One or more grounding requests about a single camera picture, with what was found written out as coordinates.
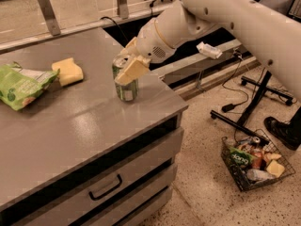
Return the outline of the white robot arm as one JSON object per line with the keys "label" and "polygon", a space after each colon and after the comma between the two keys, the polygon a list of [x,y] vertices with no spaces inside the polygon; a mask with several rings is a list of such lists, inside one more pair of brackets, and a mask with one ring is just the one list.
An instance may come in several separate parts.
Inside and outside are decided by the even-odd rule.
{"label": "white robot arm", "polygon": [[301,24],[254,0],[177,0],[147,22],[121,53],[129,59],[115,82],[127,85],[182,44],[219,25],[301,101]]}

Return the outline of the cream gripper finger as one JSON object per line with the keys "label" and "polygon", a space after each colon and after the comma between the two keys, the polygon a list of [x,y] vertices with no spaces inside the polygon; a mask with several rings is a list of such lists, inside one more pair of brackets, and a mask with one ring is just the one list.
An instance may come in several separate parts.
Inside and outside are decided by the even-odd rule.
{"label": "cream gripper finger", "polygon": [[127,45],[120,51],[120,54],[123,56],[126,55],[136,55],[137,54],[137,50],[136,50],[136,40],[137,37],[133,37],[128,43]]}
{"label": "cream gripper finger", "polygon": [[150,71],[151,60],[143,56],[131,55],[125,67],[118,73],[115,82],[126,86]]}

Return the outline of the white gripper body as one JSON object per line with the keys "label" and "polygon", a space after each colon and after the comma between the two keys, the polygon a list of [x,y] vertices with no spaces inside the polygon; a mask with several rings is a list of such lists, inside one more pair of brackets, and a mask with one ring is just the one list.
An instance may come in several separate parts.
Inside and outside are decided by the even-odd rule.
{"label": "white gripper body", "polygon": [[157,29],[157,19],[149,20],[139,31],[136,39],[136,50],[152,63],[162,63],[175,53],[161,38]]}

